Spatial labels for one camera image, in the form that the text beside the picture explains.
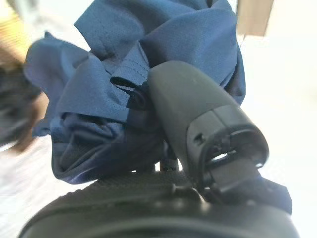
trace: stitching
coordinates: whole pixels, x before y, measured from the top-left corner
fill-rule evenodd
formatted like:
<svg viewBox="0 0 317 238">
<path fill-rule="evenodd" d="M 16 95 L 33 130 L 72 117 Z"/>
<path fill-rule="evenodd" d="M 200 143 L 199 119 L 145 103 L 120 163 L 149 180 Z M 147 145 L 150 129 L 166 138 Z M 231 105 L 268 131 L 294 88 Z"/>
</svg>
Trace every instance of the stitching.
<svg viewBox="0 0 317 238">
<path fill-rule="evenodd" d="M 125 67 L 125 68 L 129 68 L 129 69 L 131 69 L 131 70 L 133 70 L 134 72 L 137 72 L 139 75 L 141 75 L 144 79 L 146 79 L 139 71 L 136 71 L 135 69 L 133 69 L 133 68 L 130 68 L 130 67 L 128 67 L 128 66 L 125 66 L 125 65 L 121 65 L 120 67 Z"/>
<path fill-rule="evenodd" d="M 105 26 L 104 26 L 104 25 L 101 23 L 101 21 L 97 18 L 97 16 L 95 15 L 94 11 L 92 11 L 92 14 L 93 14 L 93 16 L 95 17 L 95 19 L 98 21 L 98 23 L 102 26 L 102 28 L 104 29 L 105 33 L 107 34 L 108 40 L 110 41 L 109 32 L 106 31 Z M 103 41 L 101 40 L 101 38 L 100 38 L 99 35 L 98 35 L 98 39 L 99 39 L 99 41 L 102 43 L 102 45 L 103 45 L 105 51 L 107 51 L 107 50 L 106 50 L 106 46 L 105 46 L 105 44 L 103 43 Z M 112 48 L 112 50 L 113 50 L 114 57 L 118 59 L 118 56 L 117 56 L 117 54 L 116 54 L 116 52 L 115 52 L 115 48 L 114 48 L 113 44 L 111 44 L 111 48 Z"/>
<path fill-rule="evenodd" d="M 141 66 L 146 72 L 148 72 L 149 70 L 146 69 L 144 66 L 142 66 L 141 64 L 139 64 L 138 62 L 134 61 L 134 60 L 131 60 L 131 59 L 125 59 L 124 61 L 131 61 L 131 62 L 134 62 L 136 63 L 137 65 Z"/>
</svg>

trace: small hole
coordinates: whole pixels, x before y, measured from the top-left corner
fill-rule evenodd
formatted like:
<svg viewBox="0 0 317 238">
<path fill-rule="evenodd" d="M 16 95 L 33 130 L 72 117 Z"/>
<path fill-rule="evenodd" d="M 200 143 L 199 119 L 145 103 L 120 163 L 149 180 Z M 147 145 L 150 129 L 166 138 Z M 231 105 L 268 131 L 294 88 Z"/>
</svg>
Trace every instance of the small hole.
<svg viewBox="0 0 317 238">
<path fill-rule="evenodd" d="M 217 160 L 221 160 L 221 159 L 223 159 L 224 157 L 226 157 L 227 155 L 228 155 L 228 153 L 224 153 L 224 154 L 218 155 L 218 156 L 212 158 L 211 161 L 214 162 L 214 161 L 217 161 Z"/>
<path fill-rule="evenodd" d="M 203 144 L 205 141 L 205 137 L 202 133 L 198 134 L 195 136 L 194 138 L 194 143 L 197 144 L 197 145 L 201 145 Z"/>
</svg>

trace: brown object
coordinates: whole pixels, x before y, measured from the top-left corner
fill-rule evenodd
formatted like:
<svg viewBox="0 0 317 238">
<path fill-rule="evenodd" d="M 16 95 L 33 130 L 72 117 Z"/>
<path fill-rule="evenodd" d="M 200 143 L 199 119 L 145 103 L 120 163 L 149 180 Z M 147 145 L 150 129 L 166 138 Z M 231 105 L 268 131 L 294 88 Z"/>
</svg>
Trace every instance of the brown object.
<svg viewBox="0 0 317 238">
<path fill-rule="evenodd" d="M 237 34 L 264 36 L 274 0 L 238 0 Z"/>
</svg>

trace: black object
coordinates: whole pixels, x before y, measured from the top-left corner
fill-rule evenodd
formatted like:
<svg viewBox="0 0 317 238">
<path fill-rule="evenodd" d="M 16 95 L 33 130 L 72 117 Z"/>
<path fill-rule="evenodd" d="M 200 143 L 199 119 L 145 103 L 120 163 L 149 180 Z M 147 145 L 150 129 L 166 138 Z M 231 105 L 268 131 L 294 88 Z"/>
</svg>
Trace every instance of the black object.
<svg viewBox="0 0 317 238">
<path fill-rule="evenodd" d="M 40 93 L 25 78 L 22 66 L 0 67 L 0 146 L 18 143 L 31 130 L 32 103 Z"/>
<path fill-rule="evenodd" d="M 220 87 L 207 87 L 207 79 L 177 61 L 149 75 L 154 105 L 184 172 L 104 178 L 46 206 L 20 237 L 298 238 L 285 212 L 291 211 L 287 189 L 258 173 L 268 156 L 263 135 Z"/>
</svg>

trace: navy blue fabric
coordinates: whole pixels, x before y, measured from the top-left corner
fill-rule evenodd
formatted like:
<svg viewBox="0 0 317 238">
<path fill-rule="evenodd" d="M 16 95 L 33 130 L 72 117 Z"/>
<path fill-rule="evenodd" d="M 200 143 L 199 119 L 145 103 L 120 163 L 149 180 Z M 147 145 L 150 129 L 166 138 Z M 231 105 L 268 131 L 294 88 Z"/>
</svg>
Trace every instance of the navy blue fabric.
<svg viewBox="0 0 317 238">
<path fill-rule="evenodd" d="M 150 68 L 192 64 L 238 103 L 245 96 L 236 16 L 227 0 L 95 0 L 75 23 L 91 52 L 46 33 L 25 74 L 50 99 L 34 134 L 50 134 L 58 179 L 82 183 L 159 161 L 163 132 Z"/>
</svg>

